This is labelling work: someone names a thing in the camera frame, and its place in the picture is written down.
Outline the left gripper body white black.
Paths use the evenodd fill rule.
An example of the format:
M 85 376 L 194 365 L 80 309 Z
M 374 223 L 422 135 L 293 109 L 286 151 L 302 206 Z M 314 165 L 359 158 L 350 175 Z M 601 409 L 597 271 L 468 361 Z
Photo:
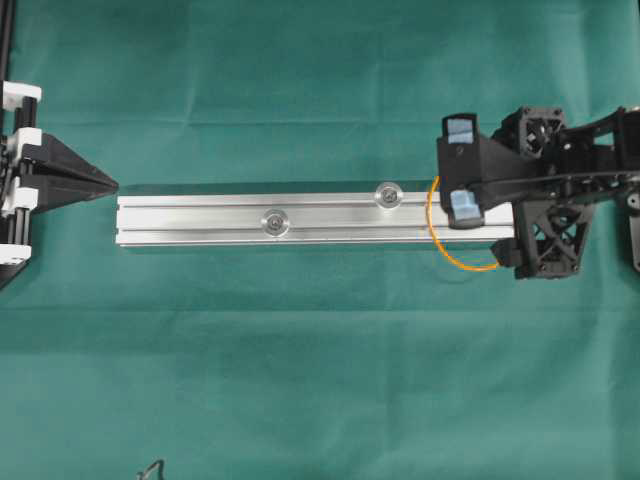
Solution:
M 38 206 L 38 190 L 24 177 L 33 165 L 25 146 L 40 147 L 42 130 L 36 127 L 40 87 L 3 81 L 2 111 L 14 114 L 14 132 L 1 143 L 1 220 L 7 239 L 1 241 L 2 263 L 26 263 L 32 255 L 29 240 L 31 213 Z

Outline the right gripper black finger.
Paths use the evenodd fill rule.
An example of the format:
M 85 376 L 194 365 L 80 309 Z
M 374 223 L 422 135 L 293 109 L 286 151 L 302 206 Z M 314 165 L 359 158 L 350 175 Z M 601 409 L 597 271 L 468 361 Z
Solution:
M 515 238 L 496 241 L 491 246 L 491 252 L 501 267 L 509 269 L 518 269 L 520 267 L 520 248 Z

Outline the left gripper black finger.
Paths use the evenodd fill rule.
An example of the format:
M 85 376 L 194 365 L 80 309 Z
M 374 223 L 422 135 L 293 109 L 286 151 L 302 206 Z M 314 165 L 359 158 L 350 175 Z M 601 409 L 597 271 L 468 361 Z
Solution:
M 36 174 L 80 182 L 93 191 L 117 191 L 119 188 L 109 175 L 47 133 L 42 134 L 40 145 L 25 144 L 22 147 L 22 159 L 34 164 Z
M 38 191 L 36 213 L 93 201 L 113 195 L 119 189 L 115 180 L 84 161 L 73 164 L 36 163 L 21 176 L 21 185 Z

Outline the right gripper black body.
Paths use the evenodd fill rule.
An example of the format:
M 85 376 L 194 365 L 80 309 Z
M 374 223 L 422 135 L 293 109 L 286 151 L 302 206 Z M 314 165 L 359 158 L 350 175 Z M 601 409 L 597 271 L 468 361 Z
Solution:
M 511 202 L 514 237 L 520 248 L 517 280 L 563 279 L 575 275 L 581 260 L 595 204 L 578 203 L 580 179 L 562 177 L 563 153 L 577 145 L 564 136 L 565 116 L 555 107 L 524 106 L 506 117 L 492 139 L 535 161 L 536 173 Z

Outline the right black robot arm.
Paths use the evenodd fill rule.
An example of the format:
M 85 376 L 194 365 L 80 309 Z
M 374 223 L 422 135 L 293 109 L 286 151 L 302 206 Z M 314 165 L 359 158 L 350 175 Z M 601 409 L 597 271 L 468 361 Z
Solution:
M 517 164 L 482 182 L 493 202 L 512 206 L 514 234 L 491 247 L 516 279 L 560 279 L 579 272 L 592 221 L 601 202 L 615 201 L 639 217 L 639 112 L 620 107 L 592 123 L 516 117 L 532 133 L 518 144 Z

